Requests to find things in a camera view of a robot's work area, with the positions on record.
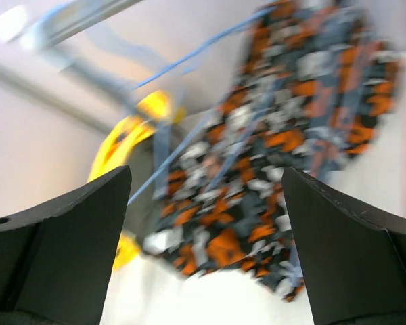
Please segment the camouflage patterned shorts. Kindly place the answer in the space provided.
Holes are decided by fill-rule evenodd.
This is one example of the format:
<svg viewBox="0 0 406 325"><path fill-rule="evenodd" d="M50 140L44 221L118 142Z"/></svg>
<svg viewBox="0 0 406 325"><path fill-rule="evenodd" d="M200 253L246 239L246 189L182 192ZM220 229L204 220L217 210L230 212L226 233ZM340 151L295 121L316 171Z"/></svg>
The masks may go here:
<svg viewBox="0 0 406 325"><path fill-rule="evenodd" d="M367 150L401 62L355 1L275 1L252 23L231 91L170 164L142 251L182 276L239 269L293 301L305 286L281 184L327 180Z"/></svg>

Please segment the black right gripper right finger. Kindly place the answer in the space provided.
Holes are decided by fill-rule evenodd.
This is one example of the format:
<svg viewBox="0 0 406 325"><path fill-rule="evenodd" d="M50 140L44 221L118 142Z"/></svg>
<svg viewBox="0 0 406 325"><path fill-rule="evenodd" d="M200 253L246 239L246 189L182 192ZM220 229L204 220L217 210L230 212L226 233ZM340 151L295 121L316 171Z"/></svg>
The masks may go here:
<svg viewBox="0 0 406 325"><path fill-rule="evenodd" d="M406 324L406 219L288 168L282 186L316 324Z"/></svg>

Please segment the blue wire hanger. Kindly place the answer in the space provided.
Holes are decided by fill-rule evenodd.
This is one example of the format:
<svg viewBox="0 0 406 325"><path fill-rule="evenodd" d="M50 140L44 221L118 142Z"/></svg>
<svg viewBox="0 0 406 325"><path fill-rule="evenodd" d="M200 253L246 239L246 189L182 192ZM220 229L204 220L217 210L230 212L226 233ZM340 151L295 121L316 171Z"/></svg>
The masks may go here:
<svg viewBox="0 0 406 325"><path fill-rule="evenodd" d="M174 162L177 157L184 151L184 149L189 145L189 143L199 134L199 132L204 127L205 123L210 119L210 117L215 113L215 108L218 104L222 102L224 98L224 93L227 88L226 82L222 82L219 79L223 76L224 70L221 69L222 63L232 63L232 53L221 53L216 52L217 57L210 59L207 64L203 63L204 56L207 52L211 52L211 47L214 44L218 43L222 38L228 37L232 34L241 33L244 30L258 20L263 18L265 14L268 14L271 10L269 8L261 8L254 12L250 17L242 20L234 26L231 26L225 30L222 30L216 35L209 37L201 46L197 47L193 51L189 52L182 58L165 66L162 70L154 74L152 77L141 82L140 85L146 85L163 77L169 72L179 72L181 77L184 77L188 74L192 74L195 70L203 68L209 68L213 72L212 79L209 80L206 85L209 89L206 88L197 88L196 85L191 85L191 92L188 93L185 90L185 87L181 87L179 91L184 90L185 96L183 98L182 104L185 104L186 108L191 110L191 114L198 115L199 113L204 112L206 115L203 117L198 117L198 123L190 129L189 133L181 140L181 142L171 151L169 157L165 160L165 165L168 164L168 171L170 164ZM156 168L154 172L146 179L146 181L136 189L136 191L130 196L127 204L135 202L151 184L154 184L154 179L157 176Z"/></svg>
<svg viewBox="0 0 406 325"><path fill-rule="evenodd" d="M92 44L99 50L130 59L141 64L154 74L169 65L166 59L152 48L128 42L120 37L109 27L106 20L83 32L86 33ZM169 72L166 75L169 77L169 83L165 85L167 93L171 94L185 86L183 77L179 75L179 72Z"/></svg>
<svg viewBox="0 0 406 325"><path fill-rule="evenodd" d="M165 160L171 153L171 125L177 120L185 91L173 94L161 93L154 107L157 118L157 131L154 134L154 167L157 176L154 179L153 199L160 200L166 196L168 164Z"/></svg>

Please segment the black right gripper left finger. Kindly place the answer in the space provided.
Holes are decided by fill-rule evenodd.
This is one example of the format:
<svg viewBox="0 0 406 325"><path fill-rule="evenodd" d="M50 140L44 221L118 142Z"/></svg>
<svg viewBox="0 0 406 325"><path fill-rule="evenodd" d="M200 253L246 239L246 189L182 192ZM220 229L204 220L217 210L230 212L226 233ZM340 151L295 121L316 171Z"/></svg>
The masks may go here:
<svg viewBox="0 0 406 325"><path fill-rule="evenodd" d="M0 218L0 324L99 324L131 182L117 167Z"/></svg>

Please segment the yellow shorts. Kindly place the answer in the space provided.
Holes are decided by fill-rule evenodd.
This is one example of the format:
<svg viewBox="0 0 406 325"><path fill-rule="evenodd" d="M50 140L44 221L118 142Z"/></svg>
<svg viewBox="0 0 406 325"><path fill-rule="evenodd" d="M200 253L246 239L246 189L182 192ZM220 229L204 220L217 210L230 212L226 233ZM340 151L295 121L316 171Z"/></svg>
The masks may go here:
<svg viewBox="0 0 406 325"><path fill-rule="evenodd" d="M91 166L88 181L91 182L113 169L128 165L132 174L130 195L152 176L159 165L154 162L156 130L137 116L126 117L116 124L101 143ZM130 205L125 213L112 270L114 272L130 263L138 254L161 255L165 248L142 249L146 237L162 228L171 228L174 221L165 217L175 210L175 203L167 197L155 198L155 183L149 184Z"/></svg>

